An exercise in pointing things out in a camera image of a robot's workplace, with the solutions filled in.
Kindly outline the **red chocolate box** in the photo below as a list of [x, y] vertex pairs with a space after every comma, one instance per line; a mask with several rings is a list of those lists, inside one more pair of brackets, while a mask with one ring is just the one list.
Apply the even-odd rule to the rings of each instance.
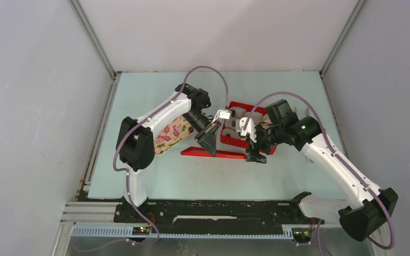
[[[223, 144], [239, 147], [239, 148], [247, 148], [248, 142], [246, 142], [243, 138], [240, 138], [239, 133], [236, 132], [235, 126], [237, 122], [237, 117], [246, 117], [249, 115], [250, 111], [253, 108], [253, 105], [249, 105], [246, 103], [241, 103], [237, 101], [231, 101], [230, 102], [230, 110], [234, 110], [235, 114], [232, 114], [230, 119], [225, 119], [223, 129], [220, 134], [220, 141]], [[253, 116], [255, 116], [254, 121], [268, 121], [268, 115], [267, 111], [263, 107], [257, 107], [255, 110], [256, 113]], [[272, 146], [270, 155], [273, 155], [274, 152], [276, 151], [277, 147]]]

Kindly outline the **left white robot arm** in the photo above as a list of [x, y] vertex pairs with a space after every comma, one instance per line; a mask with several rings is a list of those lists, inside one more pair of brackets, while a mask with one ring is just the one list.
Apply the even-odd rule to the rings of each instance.
[[168, 124], [183, 117], [194, 128], [196, 143], [212, 157], [217, 154], [217, 132], [221, 122], [210, 119], [203, 109], [211, 106], [207, 91], [187, 83], [180, 84], [174, 93], [157, 108], [139, 118], [126, 117], [120, 125], [113, 159], [116, 172], [126, 173], [125, 199], [131, 203], [127, 216], [134, 222], [147, 217], [143, 204], [148, 196], [143, 170], [149, 167], [155, 157], [154, 141]]

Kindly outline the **red box lid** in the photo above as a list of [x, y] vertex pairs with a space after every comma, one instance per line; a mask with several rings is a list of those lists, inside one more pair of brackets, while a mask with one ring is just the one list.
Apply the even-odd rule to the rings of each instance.
[[[194, 157], [212, 157], [212, 155], [201, 147], [188, 147], [180, 152], [183, 156]], [[246, 159], [246, 155], [243, 153], [237, 153], [232, 151], [217, 150], [216, 158], [228, 158], [228, 159]]]

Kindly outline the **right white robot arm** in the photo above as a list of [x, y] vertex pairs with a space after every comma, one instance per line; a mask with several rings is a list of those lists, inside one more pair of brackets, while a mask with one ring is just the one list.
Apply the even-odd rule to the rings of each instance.
[[278, 144], [296, 148], [316, 163], [345, 196], [343, 200], [328, 199], [303, 192], [296, 196], [296, 203], [289, 208], [292, 221], [302, 223], [308, 218], [325, 222], [338, 222], [354, 240], [364, 241], [385, 223], [398, 202], [398, 194], [392, 188], [381, 188], [362, 174], [323, 133], [319, 122], [306, 116], [302, 119], [282, 99], [265, 107], [270, 123], [264, 127], [253, 121], [253, 113], [239, 120], [237, 130], [249, 146], [247, 161], [266, 163], [261, 152], [269, 154]]

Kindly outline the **white handled metal tongs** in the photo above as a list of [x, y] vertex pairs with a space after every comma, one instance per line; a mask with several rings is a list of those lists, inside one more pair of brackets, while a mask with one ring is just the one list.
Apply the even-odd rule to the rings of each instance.
[[[294, 107], [293, 112], [296, 114], [299, 113], [297, 107]], [[306, 107], [306, 109], [304, 110], [304, 114], [306, 117], [311, 116], [311, 109], [309, 107]], [[305, 159], [310, 164], [314, 163], [314, 161], [309, 156], [305, 156]]]

